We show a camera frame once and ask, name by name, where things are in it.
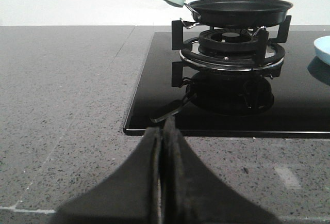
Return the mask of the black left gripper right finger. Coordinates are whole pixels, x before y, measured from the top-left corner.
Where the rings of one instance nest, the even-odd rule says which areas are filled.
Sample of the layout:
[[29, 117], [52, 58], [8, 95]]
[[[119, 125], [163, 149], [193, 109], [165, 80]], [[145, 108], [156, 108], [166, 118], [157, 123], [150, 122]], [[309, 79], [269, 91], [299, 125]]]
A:
[[165, 223], [280, 223], [215, 176], [193, 152], [175, 120], [163, 129]]

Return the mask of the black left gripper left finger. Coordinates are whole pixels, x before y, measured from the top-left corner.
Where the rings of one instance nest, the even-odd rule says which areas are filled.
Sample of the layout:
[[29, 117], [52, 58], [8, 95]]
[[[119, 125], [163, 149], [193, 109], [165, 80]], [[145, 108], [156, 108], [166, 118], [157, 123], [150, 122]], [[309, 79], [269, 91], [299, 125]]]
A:
[[60, 206], [50, 222], [157, 223], [160, 150], [160, 129], [149, 127], [109, 178]]

